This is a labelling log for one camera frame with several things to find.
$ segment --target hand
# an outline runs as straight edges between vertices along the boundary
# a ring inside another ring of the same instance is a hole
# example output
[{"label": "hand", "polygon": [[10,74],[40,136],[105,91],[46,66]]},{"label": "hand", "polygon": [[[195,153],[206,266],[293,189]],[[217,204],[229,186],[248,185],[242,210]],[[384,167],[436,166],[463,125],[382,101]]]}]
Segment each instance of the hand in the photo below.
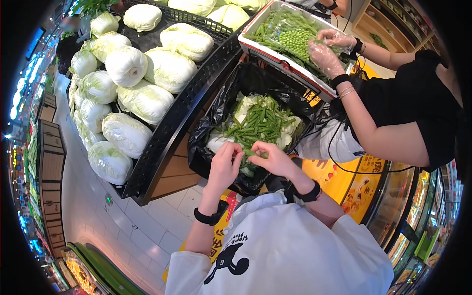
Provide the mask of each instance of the hand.
[{"label": "hand", "polygon": [[[233,156],[235,159],[233,163],[231,163],[231,158]],[[236,179],[243,156],[244,152],[240,145],[237,143],[225,142],[211,160],[210,176],[208,177],[208,184],[206,185],[205,190],[210,190],[209,193],[211,195],[220,198],[226,188],[232,185]]]},{"label": "hand", "polygon": [[331,80],[346,73],[336,54],[325,44],[308,41],[308,53],[313,63]]},{"label": "hand", "polygon": [[283,176],[290,180],[300,170],[295,163],[274,143],[265,143],[262,141],[256,141],[251,148],[251,151],[260,155],[263,152],[269,154],[267,159],[251,156],[248,160],[257,165],[265,168],[268,172]]},{"label": "hand", "polygon": [[354,37],[335,29],[319,30],[316,39],[326,39],[325,43],[327,46],[354,47],[357,44],[357,40]]}]

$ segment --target black t-shirt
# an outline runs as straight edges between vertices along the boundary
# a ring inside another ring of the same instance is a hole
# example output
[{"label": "black t-shirt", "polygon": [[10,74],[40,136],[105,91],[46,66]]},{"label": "black t-shirt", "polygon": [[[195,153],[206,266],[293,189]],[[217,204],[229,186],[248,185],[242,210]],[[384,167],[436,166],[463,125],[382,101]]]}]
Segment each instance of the black t-shirt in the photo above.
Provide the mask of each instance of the black t-shirt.
[{"label": "black t-shirt", "polygon": [[414,61],[398,68],[395,78],[372,78],[359,91],[377,127],[418,124],[430,159],[430,166],[424,168],[428,172],[454,158],[456,118],[461,109],[436,75],[439,63],[441,57],[434,51],[418,51]]}]

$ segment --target green plant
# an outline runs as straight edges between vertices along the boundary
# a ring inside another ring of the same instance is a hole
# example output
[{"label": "green plant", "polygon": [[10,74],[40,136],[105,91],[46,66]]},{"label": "green plant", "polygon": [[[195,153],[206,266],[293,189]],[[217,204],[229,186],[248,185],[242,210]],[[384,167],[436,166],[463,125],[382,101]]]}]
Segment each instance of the green plant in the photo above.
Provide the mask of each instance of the green plant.
[{"label": "green plant", "polygon": [[107,11],[107,7],[117,4],[121,0],[79,0],[79,3],[72,10],[75,14],[82,7],[82,15],[90,15],[96,18],[100,13]]}]

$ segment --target clear plastic bag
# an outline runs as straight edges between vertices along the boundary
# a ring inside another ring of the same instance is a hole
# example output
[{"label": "clear plastic bag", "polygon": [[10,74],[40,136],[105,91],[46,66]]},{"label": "clear plastic bag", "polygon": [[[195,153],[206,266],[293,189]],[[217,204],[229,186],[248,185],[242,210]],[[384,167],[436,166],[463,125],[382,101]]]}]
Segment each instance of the clear plastic bag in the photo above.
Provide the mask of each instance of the clear plastic bag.
[{"label": "clear plastic bag", "polygon": [[[275,42],[278,47],[296,56],[303,63],[315,67],[310,60],[308,41],[323,42],[323,40],[316,40],[318,31],[332,28],[334,27],[316,16],[284,3],[270,22],[264,37]],[[330,48],[337,57],[342,52],[350,54],[353,49],[340,46],[330,46]],[[342,61],[341,65],[344,69],[347,68],[347,65]]]}]

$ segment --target right hand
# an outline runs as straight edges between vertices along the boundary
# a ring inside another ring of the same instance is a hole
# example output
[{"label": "right hand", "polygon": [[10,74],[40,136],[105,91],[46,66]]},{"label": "right hand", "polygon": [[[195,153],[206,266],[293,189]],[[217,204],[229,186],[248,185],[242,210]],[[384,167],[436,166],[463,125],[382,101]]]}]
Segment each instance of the right hand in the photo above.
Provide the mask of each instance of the right hand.
[{"label": "right hand", "polygon": [[300,170],[300,168],[298,168],[298,166],[274,143],[256,141],[251,151],[258,155],[263,152],[269,154],[267,159],[258,156],[250,156],[248,160],[257,166],[265,168],[274,175],[290,179]]},{"label": "right hand", "polygon": [[357,44],[357,40],[350,35],[345,35],[344,33],[335,30],[335,29],[322,29],[318,31],[316,39],[323,40],[326,39],[327,46],[341,46],[341,47],[354,47]]}]

